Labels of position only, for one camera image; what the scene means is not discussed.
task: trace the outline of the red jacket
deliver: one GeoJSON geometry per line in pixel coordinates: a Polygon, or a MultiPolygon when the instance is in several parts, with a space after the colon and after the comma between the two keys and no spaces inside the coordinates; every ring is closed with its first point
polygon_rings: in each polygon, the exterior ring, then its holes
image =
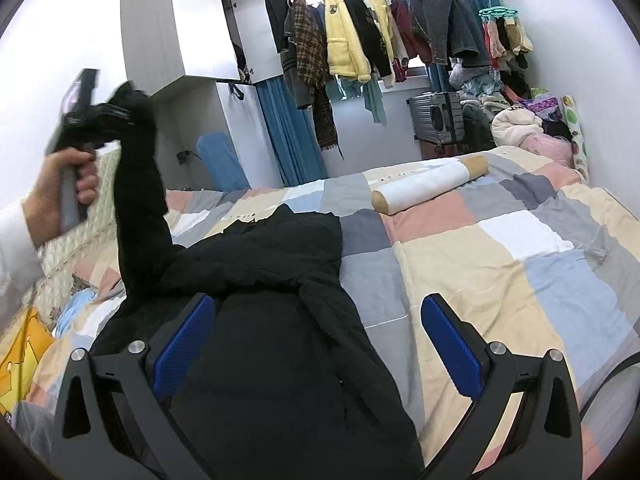
{"type": "Polygon", "coordinates": [[[420,60],[429,66],[432,59],[431,47],[427,40],[412,30],[411,15],[406,0],[391,0],[391,14],[398,24],[400,37],[406,47],[409,59],[420,56],[420,60]]]}

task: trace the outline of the clothes hanger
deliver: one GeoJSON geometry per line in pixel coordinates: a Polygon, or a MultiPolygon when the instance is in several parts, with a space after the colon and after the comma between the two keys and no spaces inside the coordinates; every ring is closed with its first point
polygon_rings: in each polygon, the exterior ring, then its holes
{"type": "Polygon", "coordinates": [[[503,6],[491,6],[491,0],[489,0],[489,7],[486,9],[481,9],[478,14],[482,18],[484,22],[488,22],[489,20],[495,20],[497,18],[506,18],[513,17],[517,18],[518,11],[516,9],[511,9],[511,7],[503,7],[503,6]]]}

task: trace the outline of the white cabinet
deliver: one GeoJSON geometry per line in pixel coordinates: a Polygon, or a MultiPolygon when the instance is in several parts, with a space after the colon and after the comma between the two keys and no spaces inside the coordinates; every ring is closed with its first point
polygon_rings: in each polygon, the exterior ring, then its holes
{"type": "Polygon", "coordinates": [[[120,17],[127,78],[147,94],[239,79],[221,0],[120,0],[120,17]]]}
{"type": "Polygon", "coordinates": [[[264,0],[231,1],[251,81],[257,83],[282,75],[280,54],[273,41],[264,0]]]}

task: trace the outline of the black strap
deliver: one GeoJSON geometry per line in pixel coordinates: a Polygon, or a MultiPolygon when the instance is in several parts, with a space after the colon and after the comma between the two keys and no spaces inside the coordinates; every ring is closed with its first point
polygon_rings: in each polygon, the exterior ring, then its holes
{"type": "Polygon", "coordinates": [[[607,378],[604,379],[604,382],[591,394],[591,397],[589,397],[587,402],[584,403],[584,406],[580,410],[580,421],[584,419],[584,416],[587,414],[587,410],[591,406],[591,403],[596,398],[596,396],[600,393],[600,390],[602,389],[602,387],[605,384],[607,384],[610,380],[612,380],[620,372],[623,372],[627,368],[630,368],[633,365],[637,365],[638,363],[640,363],[640,352],[636,352],[635,354],[630,355],[624,361],[622,361],[618,366],[613,368],[613,370],[607,376],[607,378]]]}

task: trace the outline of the blue curtain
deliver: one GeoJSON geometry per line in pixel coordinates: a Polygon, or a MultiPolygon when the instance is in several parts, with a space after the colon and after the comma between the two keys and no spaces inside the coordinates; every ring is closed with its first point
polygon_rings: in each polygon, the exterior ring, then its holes
{"type": "Polygon", "coordinates": [[[255,87],[285,186],[328,178],[308,112],[296,108],[283,76],[255,87]]]}

